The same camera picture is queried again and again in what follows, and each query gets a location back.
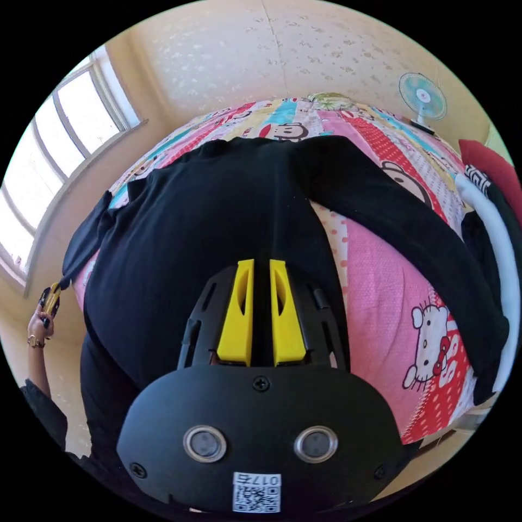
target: bed sheet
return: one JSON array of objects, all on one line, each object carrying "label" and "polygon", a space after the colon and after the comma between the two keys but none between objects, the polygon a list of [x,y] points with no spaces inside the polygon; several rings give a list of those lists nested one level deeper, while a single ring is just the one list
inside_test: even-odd
[{"label": "bed sheet", "polygon": [[[464,165],[455,150],[398,115],[336,93],[245,103],[192,119],[114,183],[111,207],[128,202],[130,181],[207,141],[239,136],[300,141],[321,135],[350,139],[462,238],[467,208],[455,177]],[[352,372],[390,404],[404,443],[446,428],[473,406],[475,385],[451,311],[392,247],[352,220],[310,203],[325,228],[343,289]],[[96,258],[73,282],[81,309]]]}]

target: red pillow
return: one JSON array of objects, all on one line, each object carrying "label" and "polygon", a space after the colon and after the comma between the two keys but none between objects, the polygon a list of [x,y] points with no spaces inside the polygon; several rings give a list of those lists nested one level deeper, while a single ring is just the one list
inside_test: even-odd
[{"label": "red pillow", "polygon": [[522,187],[513,165],[502,156],[475,140],[459,140],[462,163],[473,165],[486,174],[502,191],[522,226]]}]

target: black and white pillow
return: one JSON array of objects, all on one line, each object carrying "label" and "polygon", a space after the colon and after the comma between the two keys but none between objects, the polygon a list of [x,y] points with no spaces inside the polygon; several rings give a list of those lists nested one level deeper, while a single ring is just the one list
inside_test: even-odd
[{"label": "black and white pillow", "polygon": [[479,169],[473,167],[473,165],[466,165],[465,174],[473,183],[473,185],[476,185],[480,189],[480,191],[487,197],[488,188],[491,186],[491,181],[489,180],[489,178]]}]

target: electric fan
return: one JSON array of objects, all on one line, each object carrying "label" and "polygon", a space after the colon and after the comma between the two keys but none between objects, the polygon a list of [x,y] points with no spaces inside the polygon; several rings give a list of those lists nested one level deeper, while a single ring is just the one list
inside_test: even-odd
[{"label": "electric fan", "polygon": [[446,115],[446,99],[440,88],[423,74],[407,72],[399,80],[399,92],[408,107],[417,113],[417,119],[411,120],[411,124],[434,134],[424,118],[440,120]]}]

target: bracelet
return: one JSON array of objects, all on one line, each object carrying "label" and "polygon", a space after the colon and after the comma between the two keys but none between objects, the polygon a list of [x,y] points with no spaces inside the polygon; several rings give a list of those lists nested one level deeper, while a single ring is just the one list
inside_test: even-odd
[{"label": "bracelet", "polygon": [[27,344],[31,347],[31,348],[43,348],[45,346],[45,342],[42,343],[41,341],[39,341],[36,336],[34,335],[30,335],[28,338],[27,338]]}]

